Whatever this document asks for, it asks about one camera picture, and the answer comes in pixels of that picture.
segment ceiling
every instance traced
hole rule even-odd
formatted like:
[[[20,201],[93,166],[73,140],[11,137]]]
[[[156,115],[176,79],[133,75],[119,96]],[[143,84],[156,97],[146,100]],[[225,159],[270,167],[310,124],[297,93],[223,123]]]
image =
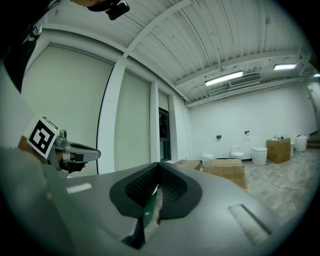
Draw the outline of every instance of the ceiling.
[[[156,73],[195,107],[234,95],[301,82],[317,71],[295,23],[269,0],[126,0],[130,11],[115,21],[69,0],[42,27],[94,38]],[[275,64],[296,63],[275,71]],[[231,89],[205,81],[235,71],[257,73],[254,84]]]

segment window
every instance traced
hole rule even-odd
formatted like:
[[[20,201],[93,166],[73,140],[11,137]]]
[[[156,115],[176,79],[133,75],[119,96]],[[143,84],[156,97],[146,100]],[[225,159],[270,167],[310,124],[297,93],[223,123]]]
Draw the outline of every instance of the window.
[[[159,107],[160,161],[171,160],[169,112]]]

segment vent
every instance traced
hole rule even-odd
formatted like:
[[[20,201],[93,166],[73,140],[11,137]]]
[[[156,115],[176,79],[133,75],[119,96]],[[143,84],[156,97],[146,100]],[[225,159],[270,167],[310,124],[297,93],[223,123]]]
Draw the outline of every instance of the vent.
[[[260,73],[253,73],[253,74],[242,76],[241,78],[230,80],[228,83],[230,87],[236,87],[236,86],[241,86],[247,83],[252,83],[260,80],[261,80]]]

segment fluorescent light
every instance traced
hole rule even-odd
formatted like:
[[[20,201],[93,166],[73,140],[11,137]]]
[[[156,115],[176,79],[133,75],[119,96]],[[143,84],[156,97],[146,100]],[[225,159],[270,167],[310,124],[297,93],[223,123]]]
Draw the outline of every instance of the fluorescent light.
[[[277,64],[274,66],[274,70],[292,70],[297,64]]]
[[[216,83],[220,83],[220,82],[223,82],[223,81],[226,81],[226,80],[239,78],[239,77],[242,77],[243,74],[244,73],[242,71],[238,71],[238,72],[235,72],[235,73],[231,73],[231,74],[227,74],[227,75],[224,75],[224,76],[220,76],[218,78],[214,78],[212,80],[206,81],[205,85],[206,86],[211,86],[211,85],[214,85]]]

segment floor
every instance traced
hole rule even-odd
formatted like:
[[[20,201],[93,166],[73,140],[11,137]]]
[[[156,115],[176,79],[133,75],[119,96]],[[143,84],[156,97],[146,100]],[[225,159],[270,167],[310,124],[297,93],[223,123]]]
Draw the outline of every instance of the floor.
[[[294,152],[290,161],[268,163],[257,166],[251,161],[243,162],[248,193],[278,213],[285,223],[304,210],[318,187],[320,149],[308,148],[305,152]],[[152,221],[144,229],[146,241],[158,227],[161,206],[162,193],[159,189]]]

